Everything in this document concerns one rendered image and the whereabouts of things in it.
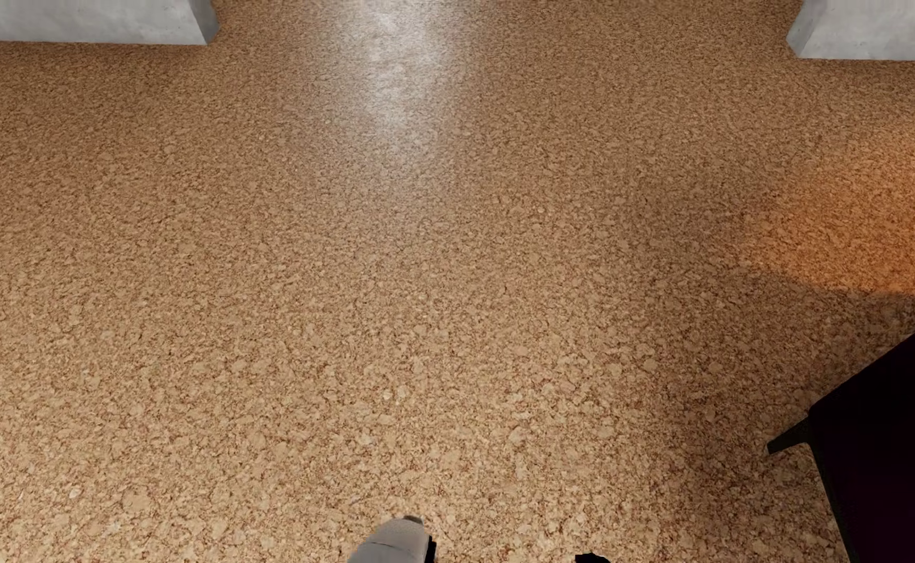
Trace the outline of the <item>dark purple sofa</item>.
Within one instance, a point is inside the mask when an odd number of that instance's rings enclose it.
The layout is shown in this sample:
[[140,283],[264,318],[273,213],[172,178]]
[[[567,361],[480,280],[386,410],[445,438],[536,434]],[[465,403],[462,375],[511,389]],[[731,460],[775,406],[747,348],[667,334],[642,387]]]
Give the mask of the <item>dark purple sofa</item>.
[[807,444],[851,563],[915,563],[915,333],[770,441]]

